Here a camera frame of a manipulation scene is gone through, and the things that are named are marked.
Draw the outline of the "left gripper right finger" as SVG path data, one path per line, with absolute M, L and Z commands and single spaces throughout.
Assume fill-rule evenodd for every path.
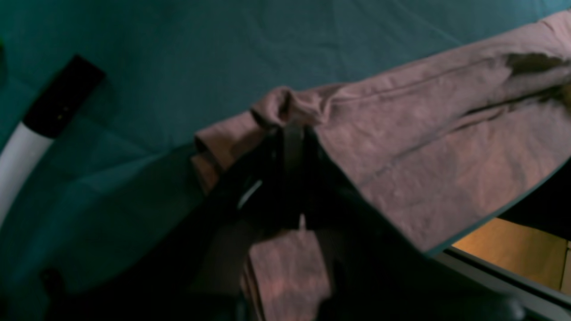
M 359 193 L 315 132 L 285 128 L 288 217 L 316 233 L 333 293 L 319 321 L 522 321 L 510 295 L 427 258 Z

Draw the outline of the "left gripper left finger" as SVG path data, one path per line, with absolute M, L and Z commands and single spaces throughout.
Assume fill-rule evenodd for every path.
M 283 131 L 266 132 L 152 250 L 112 279 L 69 294 L 45 270 L 47 321 L 238 321 L 250 247 L 277 220 Z

